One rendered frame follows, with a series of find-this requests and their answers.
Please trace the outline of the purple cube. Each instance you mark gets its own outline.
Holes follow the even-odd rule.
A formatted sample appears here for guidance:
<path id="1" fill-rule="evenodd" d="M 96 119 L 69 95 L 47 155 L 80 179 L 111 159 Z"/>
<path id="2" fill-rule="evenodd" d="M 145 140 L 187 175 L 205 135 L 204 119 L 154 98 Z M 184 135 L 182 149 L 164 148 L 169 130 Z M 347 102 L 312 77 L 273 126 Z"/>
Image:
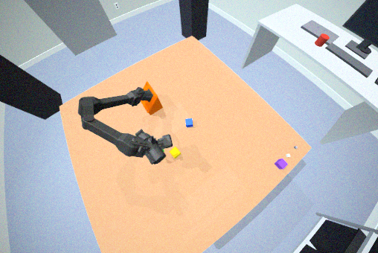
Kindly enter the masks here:
<path id="1" fill-rule="evenodd" d="M 288 165 L 282 158 L 278 159 L 274 164 L 279 170 L 283 170 Z"/>

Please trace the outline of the blue block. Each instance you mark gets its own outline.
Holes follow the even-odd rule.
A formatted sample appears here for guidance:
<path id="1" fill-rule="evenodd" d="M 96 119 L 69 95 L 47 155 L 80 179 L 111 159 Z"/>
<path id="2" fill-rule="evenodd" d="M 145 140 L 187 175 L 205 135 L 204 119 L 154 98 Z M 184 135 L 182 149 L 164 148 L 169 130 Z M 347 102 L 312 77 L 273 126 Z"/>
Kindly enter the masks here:
<path id="1" fill-rule="evenodd" d="M 193 127 L 193 121 L 192 118 L 185 119 L 186 127 Z"/>

